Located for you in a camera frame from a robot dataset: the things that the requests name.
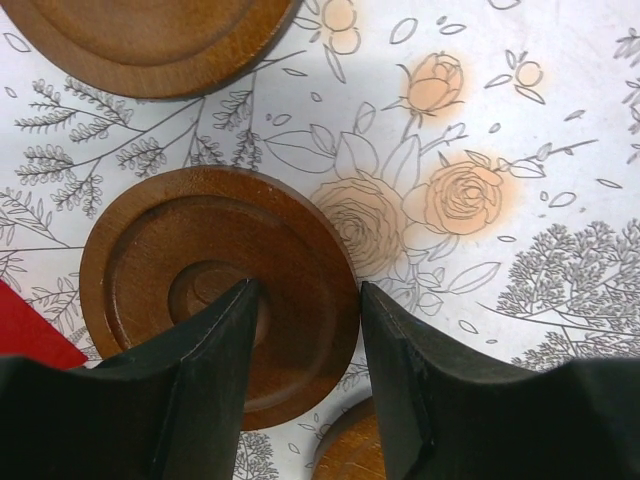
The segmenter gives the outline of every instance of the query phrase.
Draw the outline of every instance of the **red paper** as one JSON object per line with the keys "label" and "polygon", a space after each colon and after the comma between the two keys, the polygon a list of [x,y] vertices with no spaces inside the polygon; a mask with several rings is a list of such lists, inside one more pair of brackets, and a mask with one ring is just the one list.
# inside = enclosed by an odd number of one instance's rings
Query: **red paper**
{"label": "red paper", "polygon": [[0,355],[24,355],[50,367],[79,367],[87,357],[0,281]]}

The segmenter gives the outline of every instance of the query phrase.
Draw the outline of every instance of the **orange rose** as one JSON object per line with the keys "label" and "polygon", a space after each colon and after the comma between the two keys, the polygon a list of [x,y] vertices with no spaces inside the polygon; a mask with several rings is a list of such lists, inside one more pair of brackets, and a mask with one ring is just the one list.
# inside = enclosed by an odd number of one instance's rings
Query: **orange rose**
{"label": "orange rose", "polygon": [[402,199],[385,182],[360,172],[323,184],[311,201],[337,230],[358,277],[371,277],[396,261],[407,227]]}
{"label": "orange rose", "polygon": [[463,82],[456,58],[432,53],[410,76],[407,101],[412,109],[430,115],[455,102]]}
{"label": "orange rose", "polygon": [[469,235],[493,223],[502,208],[503,180],[474,162],[435,172],[429,184],[416,187],[403,202],[412,220],[437,233]]}

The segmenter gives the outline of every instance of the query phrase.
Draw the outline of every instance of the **printed floral pattern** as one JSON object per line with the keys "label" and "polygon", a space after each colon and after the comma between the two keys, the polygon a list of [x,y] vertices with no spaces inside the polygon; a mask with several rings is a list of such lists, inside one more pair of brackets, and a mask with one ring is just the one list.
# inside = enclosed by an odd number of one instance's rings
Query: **printed floral pattern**
{"label": "printed floral pattern", "polygon": [[[150,176],[230,165],[304,192],[360,280],[473,348],[537,371],[640,356],[640,27],[603,24],[640,4],[302,3],[245,77],[172,102],[68,77],[0,14],[0,279],[93,364],[75,272],[96,218]],[[309,478],[369,388],[360,348],[326,402],[242,435],[234,478]]]}
{"label": "printed floral pattern", "polygon": [[326,183],[311,200],[338,230],[358,275],[370,277],[400,255],[407,220],[394,190],[364,172],[360,176]]}
{"label": "printed floral pattern", "polygon": [[502,177],[474,162],[441,168],[411,191],[405,211],[437,233],[469,235],[493,223],[502,206]]}
{"label": "printed floral pattern", "polygon": [[460,62],[444,53],[432,53],[409,77],[407,101],[416,113],[434,115],[456,101],[463,85]]}

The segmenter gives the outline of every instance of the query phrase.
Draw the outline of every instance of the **brown wooden disc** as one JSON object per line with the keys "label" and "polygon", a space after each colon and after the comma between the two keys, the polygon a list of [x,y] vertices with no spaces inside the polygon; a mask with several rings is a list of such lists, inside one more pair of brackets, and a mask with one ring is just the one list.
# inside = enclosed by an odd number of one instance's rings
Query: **brown wooden disc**
{"label": "brown wooden disc", "polygon": [[45,57],[129,97],[191,95],[257,63],[299,0],[3,0]]}
{"label": "brown wooden disc", "polygon": [[313,480],[387,478],[373,398],[350,408],[318,445]]}
{"label": "brown wooden disc", "polygon": [[243,278],[264,287],[243,428],[293,419],[349,365],[358,290],[322,214],[287,186],[230,167],[195,167],[132,187],[94,226],[80,301],[104,357],[184,321]]}

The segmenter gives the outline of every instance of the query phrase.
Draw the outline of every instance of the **recessed center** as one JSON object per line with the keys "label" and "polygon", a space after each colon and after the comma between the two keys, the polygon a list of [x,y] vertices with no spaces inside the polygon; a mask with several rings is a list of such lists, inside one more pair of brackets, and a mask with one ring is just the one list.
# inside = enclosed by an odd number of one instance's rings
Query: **recessed center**
{"label": "recessed center", "polygon": [[[194,263],[182,270],[169,289],[169,312],[174,324],[188,320],[209,306],[227,290],[252,275],[226,262],[208,260]],[[267,299],[261,295],[258,304],[256,336],[253,346],[267,334],[270,311]]]}

